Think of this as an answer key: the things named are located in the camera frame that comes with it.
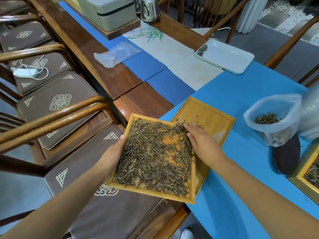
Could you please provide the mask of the stack of clear plastic cups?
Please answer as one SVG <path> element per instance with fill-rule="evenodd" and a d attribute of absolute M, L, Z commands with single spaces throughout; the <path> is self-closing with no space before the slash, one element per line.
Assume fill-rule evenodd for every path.
<path fill-rule="evenodd" d="M 302 96 L 301 119 L 297 132 L 308 140 L 319 138 L 319 82 Z"/>

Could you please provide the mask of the light blue tablecloth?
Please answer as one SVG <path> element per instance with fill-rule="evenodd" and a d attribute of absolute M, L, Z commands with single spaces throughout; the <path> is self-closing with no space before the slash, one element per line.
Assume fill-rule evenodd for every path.
<path fill-rule="evenodd" d="M 293 80 L 253 61 L 241 75 L 224 71 L 192 97 L 236 119 L 222 149 L 246 172 L 319 220 L 319 206 L 275 172 L 270 150 L 243 114 L 258 100 L 271 95 L 305 93 Z M 260 223 L 235 192 L 212 170 L 191 212 L 213 239 L 270 239 Z"/>

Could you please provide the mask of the grey appliance box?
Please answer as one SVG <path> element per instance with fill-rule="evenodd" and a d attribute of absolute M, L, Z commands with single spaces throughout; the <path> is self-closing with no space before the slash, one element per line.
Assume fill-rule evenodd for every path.
<path fill-rule="evenodd" d="M 83 16 L 106 32 L 137 19 L 134 0 L 77 0 Z"/>

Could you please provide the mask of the dark round mat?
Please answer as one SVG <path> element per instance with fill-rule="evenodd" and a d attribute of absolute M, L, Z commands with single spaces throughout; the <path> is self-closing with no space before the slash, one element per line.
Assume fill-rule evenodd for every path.
<path fill-rule="evenodd" d="M 299 166 L 301 144 L 297 134 L 285 144 L 274 147 L 272 156 L 277 171 L 285 176 L 290 176 Z"/>

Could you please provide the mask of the white runner with bamboo print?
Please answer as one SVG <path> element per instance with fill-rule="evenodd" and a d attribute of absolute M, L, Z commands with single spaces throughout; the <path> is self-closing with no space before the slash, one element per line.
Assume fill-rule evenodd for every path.
<path fill-rule="evenodd" d="M 194 91 L 223 72 L 222 68 L 195 57 L 193 49 L 143 21 L 140 27 L 125 33 L 124 37 L 166 65 L 169 73 L 177 76 Z"/>

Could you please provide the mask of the person's right hand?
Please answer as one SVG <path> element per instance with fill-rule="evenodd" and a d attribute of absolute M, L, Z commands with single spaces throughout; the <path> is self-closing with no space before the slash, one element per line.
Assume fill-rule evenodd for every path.
<path fill-rule="evenodd" d="M 193 123 L 185 123 L 184 127 L 197 141 L 197 157 L 211 169 L 216 169 L 218 164 L 227 158 L 216 139 L 203 128 Z"/>

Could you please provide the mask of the tea leaves in bag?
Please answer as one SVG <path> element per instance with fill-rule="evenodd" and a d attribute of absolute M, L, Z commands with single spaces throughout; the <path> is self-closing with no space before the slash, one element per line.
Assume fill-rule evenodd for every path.
<path fill-rule="evenodd" d="M 267 114 L 263 114 L 262 116 L 255 117 L 254 122 L 256 124 L 274 124 L 280 122 L 281 120 L 282 118 L 279 118 L 277 114 L 268 112 Z"/>

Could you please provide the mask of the wooden tray with tea leaves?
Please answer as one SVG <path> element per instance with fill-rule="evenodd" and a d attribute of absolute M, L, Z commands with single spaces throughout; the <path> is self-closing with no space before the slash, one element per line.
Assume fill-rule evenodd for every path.
<path fill-rule="evenodd" d="M 319 140 L 314 141 L 301 156 L 301 161 L 289 181 L 319 206 L 319 177 L 312 182 L 309 178 L 315 164 L 319 165 Z"/>

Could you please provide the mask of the steel kettle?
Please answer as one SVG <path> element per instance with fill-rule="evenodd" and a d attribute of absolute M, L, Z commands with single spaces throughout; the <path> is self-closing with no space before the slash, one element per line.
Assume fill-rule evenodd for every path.
<path fill-rule="evenodd" d="M 157 0 L 141 0 L 141 19 L 146 23 L 157 22 L 160 19 L 160 9 Z"/>

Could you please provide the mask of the dark blue table runner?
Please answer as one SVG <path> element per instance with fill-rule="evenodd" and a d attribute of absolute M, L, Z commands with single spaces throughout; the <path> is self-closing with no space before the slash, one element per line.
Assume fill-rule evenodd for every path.
<path fill-rule="evenodd" d="M 69 14 L 98 44 L 102 45 L 101 48 L 89 48 L 89 54 L 92 56 L 90 60 L 97 63 L 104 73 L 115 71 L 115 68 L 119 68 L 120 64 L 117 64 L 115 68 L 105 68 L 94 58 L 94 53 L 103 53 L 111 50 L 114 46 L 121 42 L 126 42 L 138 47 L 136 44 L 124 37 L 124 34 L 113 39 L 107 40 L 104 34 L 93 25 L 90 25 L 88 21 L 85 21 L 83 17 L 80 17 L 76 10 L 71 11 L 69 7 L 66 7 L 65 1 L 58 2 L 67 14 Z M 153 58 L 150 54 L 142 49 L 137 55 L 125 60 L 121 64 L 125 68 L 128 68 L 136 77 L 141 81 L 147 82 L 152 88 L 154 88 L 161 96 L 168 100 L 173 105 L 178 105 L 183 100 L 191 96 L 195 91 L 180 80 L 177 76 L 169 73 L 166 65 Z"/>

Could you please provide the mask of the empty clear plastic bag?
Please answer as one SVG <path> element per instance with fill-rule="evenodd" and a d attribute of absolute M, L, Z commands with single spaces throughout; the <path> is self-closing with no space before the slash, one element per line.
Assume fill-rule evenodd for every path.
<path fill-rule="evenodd" d="M 114 68 L 117 64 L 137 55 L 141 51 L 142 49 L 139 47 L 121 42 L 107 52 L 94 53 L 94 58 L 105 68 Z"/>

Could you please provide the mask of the wooden board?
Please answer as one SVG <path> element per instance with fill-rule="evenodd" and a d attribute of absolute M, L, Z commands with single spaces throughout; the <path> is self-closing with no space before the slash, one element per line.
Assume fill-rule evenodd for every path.
<path fill-rule="evenodd" d="M 60 1 L 65 1 L 67 3 L 66 7 L 69 7 L 71 9 L 71 11 L 76 10 L 76 13 L 79 13 L 80 17 L 83 17 L 84 20 L 88 21 L 88 23 L 90 25 L 93 25 L 94 28 L 97 28 L 99 31 L 101 31 L 107 40 L 113 40 L 113 39 L 129 32 L 129 31 L 132 31 L 133 29 L 141 26 L 140 20 L 137 18 L 136 20 L 134 20 L 126 25 L 123 25 L 123 26 L 121 26 L 113 31 L 106 32 L 103 29 L 101 29 L 99 26 L 97 26 L 96 24 L 91 22 L 89 19 L 87 19 L 85 16 L 83 16 L 82 10 L 81 10 L 77 0 L 51 0 L 51 1 L 53 1 L 55 3 L 58 3 Z"/>

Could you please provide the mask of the person's left hand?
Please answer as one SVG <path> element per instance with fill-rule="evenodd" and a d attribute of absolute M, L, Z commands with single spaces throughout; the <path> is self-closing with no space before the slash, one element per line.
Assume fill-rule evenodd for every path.
<path fill-rule="evenodd" d="M 112 173 L 117 167 L 117 164 L 121 158 L 122 152 L 118 151 L 117 143 L 110 146 L 106 152 L 98 160 L 94 169 L 102 176 L 103 179 L 107 182 Z"/>

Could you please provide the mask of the empty wooden tray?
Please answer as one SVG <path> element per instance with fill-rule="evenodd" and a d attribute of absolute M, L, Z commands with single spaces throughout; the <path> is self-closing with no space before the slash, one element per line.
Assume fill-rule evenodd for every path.
<path fill-rule="evenodd" d="M 160 119 L 173 123 L 185 121 L 197 124 L 213 136 L 220 147 L 224 144 L 236 120 L 191 96 Z"/>

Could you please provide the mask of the person's right forearm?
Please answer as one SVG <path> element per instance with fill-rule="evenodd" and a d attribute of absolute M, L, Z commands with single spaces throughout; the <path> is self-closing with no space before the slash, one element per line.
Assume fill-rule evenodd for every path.
<path fill-rule="evenodd" d="M 319 220 L 272 190 L 228 157 L 211 168 L 232 188 L 272 239 L 319 239 Z"/>

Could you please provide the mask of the white rectangular tray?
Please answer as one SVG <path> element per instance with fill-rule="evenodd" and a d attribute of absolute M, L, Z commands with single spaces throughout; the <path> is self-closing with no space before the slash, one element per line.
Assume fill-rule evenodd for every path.
<path fill-rule="evenodd" d="M 203 56 L 195 56 L 209 64 L 222 68 L 235 75 L 242 74 L 253 61 L 254 55 L 242 49 L 210 39 L 205 43 L 208 48 Z"/>

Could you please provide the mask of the white curtain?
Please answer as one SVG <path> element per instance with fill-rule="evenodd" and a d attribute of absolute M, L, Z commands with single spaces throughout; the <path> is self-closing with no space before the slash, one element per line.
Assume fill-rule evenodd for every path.
<path fill-rule="evenodd" d="M 238 33 L 247 34 L 253 30 L 268 0 L 250 0 L 245 7 L 236 27 Z"/>

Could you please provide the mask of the clear bag holding tea leaves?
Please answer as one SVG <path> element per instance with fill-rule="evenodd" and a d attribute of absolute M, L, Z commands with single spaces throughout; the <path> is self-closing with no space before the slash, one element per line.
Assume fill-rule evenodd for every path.
<path fill-rule="evenodd" d="M 272 95 L 255 102 L 246 112 L 246 124 L 257 131 L 265 144 L 278 147 L 285 144 L 297 132 L 301 119 L 302 96 L 297 93 L 285 95 Z M 256 124 L 255 117 L 268 112 L 277 114 L 282 120 L 274 124 Z"/>

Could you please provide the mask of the person's left forearm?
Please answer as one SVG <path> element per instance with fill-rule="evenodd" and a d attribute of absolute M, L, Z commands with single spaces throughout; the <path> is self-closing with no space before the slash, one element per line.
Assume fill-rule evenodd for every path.
<path fill-rule="evenodd" d="M 112 171 L 112 167 L 95 165 L 1 235 L 0 239 L 62 239 Z"/>

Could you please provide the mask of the brown patterned seat cushion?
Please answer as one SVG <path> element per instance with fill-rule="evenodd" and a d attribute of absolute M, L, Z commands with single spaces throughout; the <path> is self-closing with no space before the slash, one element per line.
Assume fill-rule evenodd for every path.
<path fill-rule="evenodd" d="M 59 75 L 72 70 L 70 64 L 59 53 L 49 53 L 9 62 L 10 69 L 14 73 L 17 69 L 25 69 L 26 74 L 34 75 L 31 78 L 13 75 L 17 84 L 17 91 L 25 96 Z"/>
<path fill-rule="evenodd" d="M 38 21 L 28 22 L 11 29 L 4 28 L 0 31 L 0 45 L 3 52 L 32 48 L 51 40 L 50 34 Z"/>
<path fill-rule="evenodd" d="M 67 71 L 56 77 L 36 91 L 17 102 L 17 108 L 27 121 L 33 121 L 43 116 L 60 111 L 99 93 L 89 83 L 73 71 Z M 62 141 L 78 127 L 89 120 L 94 114 L 88 115 L 65 127 L 50 132 L 40 138 L 39 143 L 49 150 Z"/>
<path fill-rule="evenodd" d="M 53 167 L 44 177 L 52 196 L 92 168 L 122 134 L 110 124 Z M 136 239 L 166 204 L 162 198 L 102 184 L 68 229 L 68 239 Z"/>

